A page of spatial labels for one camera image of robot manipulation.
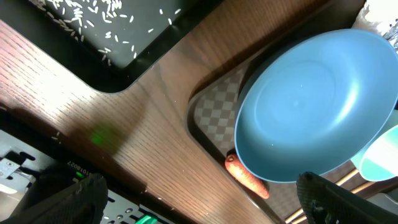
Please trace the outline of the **dark blue plate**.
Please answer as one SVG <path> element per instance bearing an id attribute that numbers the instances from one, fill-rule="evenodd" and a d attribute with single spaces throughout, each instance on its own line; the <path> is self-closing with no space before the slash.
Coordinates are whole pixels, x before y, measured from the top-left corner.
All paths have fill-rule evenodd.
<path id="1" fill-rule="evenodd" d="M 269 182 L 336 169 L 379 134 L 397 103 L 397 52 L 367 30 L 326 32 L 265 62 L 234 128 L 243 166 Z"/>

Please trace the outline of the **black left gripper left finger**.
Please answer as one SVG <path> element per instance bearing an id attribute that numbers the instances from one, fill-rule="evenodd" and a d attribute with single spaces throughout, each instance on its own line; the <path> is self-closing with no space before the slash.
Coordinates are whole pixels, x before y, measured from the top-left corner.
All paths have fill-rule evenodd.
<path id="1" fill-rule="evenodd" d="M 2 223 L 100 223 L 107 202 L 106 179 L 93 174 L 30 207 L 15 209 Z"/>

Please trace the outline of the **white rice pile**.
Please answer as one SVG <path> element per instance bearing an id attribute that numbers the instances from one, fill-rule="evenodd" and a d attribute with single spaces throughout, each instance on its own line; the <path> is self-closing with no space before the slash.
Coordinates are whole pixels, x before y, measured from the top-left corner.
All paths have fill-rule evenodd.
<path id="1" fill-rule="evenodd" d="M 173 24 L 186 0 L 29 0 L 109 66 L 124 68 Z"/>

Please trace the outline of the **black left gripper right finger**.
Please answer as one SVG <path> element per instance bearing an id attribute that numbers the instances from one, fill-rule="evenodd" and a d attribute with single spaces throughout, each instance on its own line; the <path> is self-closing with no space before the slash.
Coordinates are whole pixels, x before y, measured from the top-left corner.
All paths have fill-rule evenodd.
<path id="1" fill-rule="evenodd" d="M 309 224 L 397 224 L 397 215 L 314 174 L 299 175 L 297 195 Z"/>

